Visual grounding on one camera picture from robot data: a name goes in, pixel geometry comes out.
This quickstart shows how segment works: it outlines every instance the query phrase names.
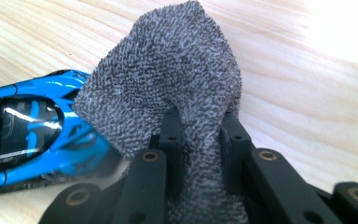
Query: wooden table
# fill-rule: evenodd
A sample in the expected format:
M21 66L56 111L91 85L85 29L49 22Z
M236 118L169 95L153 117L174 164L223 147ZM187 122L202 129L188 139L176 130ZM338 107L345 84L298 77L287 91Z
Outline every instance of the wooden table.
M183 0L0 1L0 86L91 72L144 13ZM358 182L358 1L200 1L241 68L241 123L311 184ZM0 223L36 223L65 186L0 196Z

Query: towel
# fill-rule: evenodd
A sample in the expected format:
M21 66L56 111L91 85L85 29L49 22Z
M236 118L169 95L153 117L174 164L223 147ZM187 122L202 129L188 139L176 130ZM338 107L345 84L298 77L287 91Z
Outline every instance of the towel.
M223 184L219 130L238 116L241 72L220 27L196 1L141 16L101 59L73 109L126 160L159 134L176 106L184 130L185 183L168 201L171 223L246 223L240 196Z

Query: car body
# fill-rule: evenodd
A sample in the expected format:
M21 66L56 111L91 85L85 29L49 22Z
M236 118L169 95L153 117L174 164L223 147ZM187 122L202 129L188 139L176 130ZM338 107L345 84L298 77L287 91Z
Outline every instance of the car body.
M0 88L0 188L85 175L112 150L71 107L88 77L61 70Z

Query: blue toy car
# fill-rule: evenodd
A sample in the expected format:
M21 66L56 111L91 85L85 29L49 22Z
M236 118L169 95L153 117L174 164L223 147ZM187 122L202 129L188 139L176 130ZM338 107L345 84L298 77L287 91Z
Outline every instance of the blue toy car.
M61 70L0 88L0 189L89 174L113 151L71 108L88 77Z

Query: gray cloth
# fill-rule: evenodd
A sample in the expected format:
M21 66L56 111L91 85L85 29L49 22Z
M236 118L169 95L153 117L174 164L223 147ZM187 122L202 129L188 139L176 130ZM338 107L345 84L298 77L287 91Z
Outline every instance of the gray cloth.
M222 183L219 129L238 115L241 74L219 26L198 2L144 14L93 71L74 110L125 159L147 148L176 106L185 132L186 175L172 223L245 223L241 198Z

